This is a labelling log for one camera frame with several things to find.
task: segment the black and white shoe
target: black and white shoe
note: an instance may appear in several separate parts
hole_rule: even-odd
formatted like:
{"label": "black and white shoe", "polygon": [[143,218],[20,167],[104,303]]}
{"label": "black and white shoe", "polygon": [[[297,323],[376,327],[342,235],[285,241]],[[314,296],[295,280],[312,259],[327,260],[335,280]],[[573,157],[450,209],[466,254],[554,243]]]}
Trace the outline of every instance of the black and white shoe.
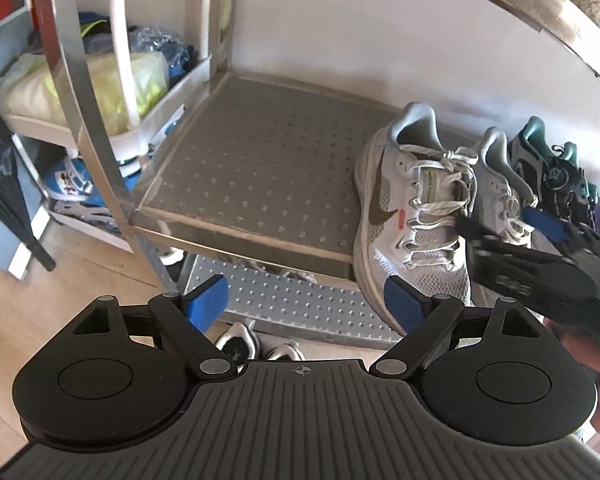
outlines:
{"label": "black and white shoe", "polygon": [[267,361],[306,361],[296,341],[280,343],[267,354]]}
{"label": "black and white shoe", "polygon": [[216,347],[224,352],[242,370],[245,362],[260,357],[260,341],[253,332],[254,320],[249,325],[236,322],[216,341]]}

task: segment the plastic bag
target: plastic bag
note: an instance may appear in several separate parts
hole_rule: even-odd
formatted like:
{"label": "plastic bag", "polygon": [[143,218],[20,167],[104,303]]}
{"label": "plastic bag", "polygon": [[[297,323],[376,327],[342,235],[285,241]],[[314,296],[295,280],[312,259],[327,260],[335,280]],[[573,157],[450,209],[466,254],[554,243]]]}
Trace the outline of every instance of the plastic bag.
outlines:
{"label": "plastic bag", "polygon": [[[114,54],[87,56],[87,66],[109,137],[127,131],[128,113],[122,97]],[[143,118],[167,92],[168,67],[160,52],[131,54],[138,112]],[[0,81],[0,111],[67,126],[45,56],[23,54]]]}
{"label": "plastic bag", "polygon": [[177,34],[158,27],[142,27],[129,33],[131,52],[161,52],[169,66],[169,77],[183,76],[190,61],[189,45]]}

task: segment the metal post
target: metal post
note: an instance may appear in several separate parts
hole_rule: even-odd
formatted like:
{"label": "metal post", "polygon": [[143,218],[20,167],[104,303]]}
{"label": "metal post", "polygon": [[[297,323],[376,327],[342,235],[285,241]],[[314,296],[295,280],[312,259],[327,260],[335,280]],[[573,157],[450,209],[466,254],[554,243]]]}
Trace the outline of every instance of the metal post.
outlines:
{"label": "metal post", "polygon": [[91,85],[76,0],[34,0],[40,34],[67,123],[120,231],[163,290],[176,290],[154,246],[128,223],[134,210]]}

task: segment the white shoelace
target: white shoelace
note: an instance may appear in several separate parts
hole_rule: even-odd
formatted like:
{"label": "white shoelace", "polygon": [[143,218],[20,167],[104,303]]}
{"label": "white shoelace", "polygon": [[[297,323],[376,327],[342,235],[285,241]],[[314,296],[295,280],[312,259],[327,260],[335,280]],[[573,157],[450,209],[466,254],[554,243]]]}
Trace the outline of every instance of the white shoelace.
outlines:
{"label": "white shoelace", "polygon": [[[414,231],[430,230],[438,227],[454,226],[455,219],[451,213],[473,208],[475,200],[475,188],[477,187],[474,170],[472,165],[478,161],[478,155],[470,148],[458,148],[454,152],[439,152],[431,148],[417,146],[415,144],[403,144],[400,150],[407,153],[417,153],[429,157],[427,160],[414,160],[405,165],[405,171],[409,172],[414,168],[431,168],[448,172],[440,180],[441,186],[450,186],[457,182],[461,188],[460,195],[465,196],[464,200],[441,200],[438,202],[423,203],[418,197],[410,201],[410,205],[418,212],[418,217],[411,219],[408,224]],[[422,186],[420,178],[413,182],[416,188]],[[420,213],[426,213],[430,216],[440,217],[435,222],[421,222]],[[418,258],[414,260],[409,258],[405,265],[409,267],[419,266],[449,266],[454,259],[454,251],[459,247],[458,235],[454,234],[448,242],[441,244],[419,244],[415,241],[402,242],[400,247],[410,253],[429,253],[432,251],[443,251],[444,256],[431,256],[428,258]]]}
{"label": "white shoelace", "polygon": [[[534,199],[532,207],[538,204],[538,198]],[[529,245],[534,228],[520,219],[520,202],[511,193],[505,193],[501,200],[504,202],[504,216],[501,218],[506,222],[505,230],[500,235],[502,240],[507,244]]]}

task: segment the white nike sneaker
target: white nike sneaker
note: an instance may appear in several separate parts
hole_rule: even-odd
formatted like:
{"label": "white nike sneaker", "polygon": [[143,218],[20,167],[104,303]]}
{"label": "white nike sneaker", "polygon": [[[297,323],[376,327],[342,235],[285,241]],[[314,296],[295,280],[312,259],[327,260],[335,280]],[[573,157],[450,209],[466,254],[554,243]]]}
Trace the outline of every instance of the white nike sneaker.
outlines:
{"label": "white nike sneaker", "polygon": [[[489,128],[474,149],[478,154],[474,166],[478,195],[473,218],[504,242],[530,248],[534,228],[520,219],[520,212],[525,206],[535,207],[538,197],[509,165],[507,136],[498,128]],[[472,285],[476,306],[493,307],[499,297],[497,292],[482,285]]]}
{"label": "white nike sneaker", "polygon": [[469,148],[445,150],[432,108],[410,103],[369,140],[356,163],[362,204],[353,249],[356,281],[378,316],[402,335],[412,327],[405,312],[385,307],[389,276],[426,296],[449,294],[470,304],[464,239],[454,225],[455,216],[471,214],[476,161]]}

